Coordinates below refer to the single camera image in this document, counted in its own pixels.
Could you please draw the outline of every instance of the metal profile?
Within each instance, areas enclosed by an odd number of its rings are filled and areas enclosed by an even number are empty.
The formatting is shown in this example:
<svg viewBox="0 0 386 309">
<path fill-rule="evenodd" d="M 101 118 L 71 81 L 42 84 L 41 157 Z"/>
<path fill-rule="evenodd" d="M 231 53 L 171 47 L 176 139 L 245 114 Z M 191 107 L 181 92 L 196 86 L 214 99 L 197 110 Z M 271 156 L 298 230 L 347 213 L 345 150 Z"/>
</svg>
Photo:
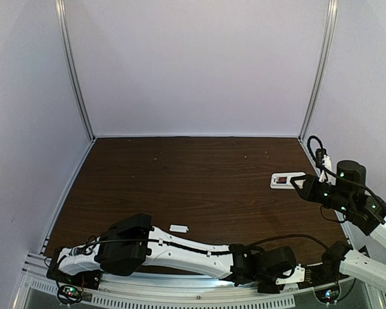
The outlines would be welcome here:
<svg viewBox="0 0 386 309">
<path fill-rule="evenodd" d="M 309 105 L 306 111 L 306 115 L 304 117 L 303 126 L 299 134 L 299 139 L 302 142 L 306 138 L 306 134 L 311 122 L 311 118 L 313 116 L 313 112 L 315 110 L 319 93 L 320 93 L 320 89 L 322 87 L 324 72 L 325 72 L 327 60 L 329 58 L 330 49 L 333 42 L 333 36 L 335 34 L 337 12 L 338 12 L 338 0 L 329 0 L 329 6 L 327 8 L 326 24 L 325 24 L 324 36 L 323 36 L 323 42 L 322 42 L 322 49 L 320 51 L 320 57 L 319 57 L 319 62 L 317 66 L 315 82 L 313 84 L 313 89 L 310 94 Z"/>
<path fill-rule="evenodd" d="M 62 35 L 62 43 L 64 47 L 64 53 L 66 55 L 66 62 L 69 71 L 71 86 L 75 95 L 78 111 L 80 117 L 83 121 L 84 129 L 87 134 L 89 141 L 94 140 L 95 135 L 93 129 L 91 128 L 89 115 L 84 105 L 83 94 L 78 82 L 78 76 L 75 66 L 75 61 L 73 58 L 73 51 L 71 49 L 70 36 L 68 30 L 67 16 L 66 16 L 66 7 L 64 5 L 64 0 L 55 0 L 56 1 L 56 12 L 59 20 L 60 32 Z"/>
</svg>

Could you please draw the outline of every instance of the white wall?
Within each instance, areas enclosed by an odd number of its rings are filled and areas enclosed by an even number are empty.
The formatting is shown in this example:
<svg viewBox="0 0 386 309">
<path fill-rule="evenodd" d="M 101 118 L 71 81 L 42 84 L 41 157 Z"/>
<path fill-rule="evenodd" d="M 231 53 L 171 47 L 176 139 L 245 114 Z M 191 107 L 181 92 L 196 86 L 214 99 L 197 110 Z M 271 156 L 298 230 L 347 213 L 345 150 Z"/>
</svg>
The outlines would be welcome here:
<svg viewBox="0 0 386 309">
<path fill-rule="evenodd" d="M 0 0 L 0 308 L 88 141 L 52 0 Z"/>
<path fill-rule="evenodd" d="M 328 1 L 66 1 L 98 136 L 297 136 Z"/>
<path fill-rule="evenodd" d="M 332 161 L 356 160 L 367 184 L 386 201 L 386 1 L 339 1 L 335 40 L 309 134 L 319 136 Z M 386 250 L 351 226 L 386 262 Z"/>
</svg>

